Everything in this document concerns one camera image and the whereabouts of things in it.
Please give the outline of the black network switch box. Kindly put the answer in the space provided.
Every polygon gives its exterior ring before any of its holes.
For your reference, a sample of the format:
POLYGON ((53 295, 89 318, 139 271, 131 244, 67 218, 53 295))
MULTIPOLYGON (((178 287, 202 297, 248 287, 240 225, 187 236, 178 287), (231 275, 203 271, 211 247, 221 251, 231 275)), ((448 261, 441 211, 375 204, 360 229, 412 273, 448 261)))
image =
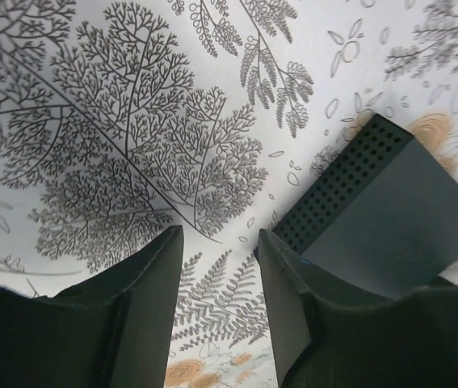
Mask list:
POLYGON ((336 277, 398 298, 458 260, 458 183, 413 135, 374 115, 274 232, 336 277))

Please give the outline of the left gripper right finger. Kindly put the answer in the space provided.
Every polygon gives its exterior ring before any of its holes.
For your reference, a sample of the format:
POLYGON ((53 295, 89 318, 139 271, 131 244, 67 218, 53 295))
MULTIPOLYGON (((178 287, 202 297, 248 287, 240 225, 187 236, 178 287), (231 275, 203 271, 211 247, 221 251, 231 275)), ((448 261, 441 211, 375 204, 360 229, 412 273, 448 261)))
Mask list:
POLYGON ((457 286, 381 297, 265 229, 258 263, 280 386, 458 387, 457 286))

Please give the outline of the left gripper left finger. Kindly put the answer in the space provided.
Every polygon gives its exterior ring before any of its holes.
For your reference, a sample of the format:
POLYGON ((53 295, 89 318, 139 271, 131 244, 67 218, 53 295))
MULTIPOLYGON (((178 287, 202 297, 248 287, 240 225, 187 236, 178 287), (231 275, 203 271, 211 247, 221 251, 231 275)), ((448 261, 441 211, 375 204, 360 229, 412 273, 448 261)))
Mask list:
POLYGON ((170 226, 53 297, 0 287, 0 387, 161 387, 183 262, 170 226))

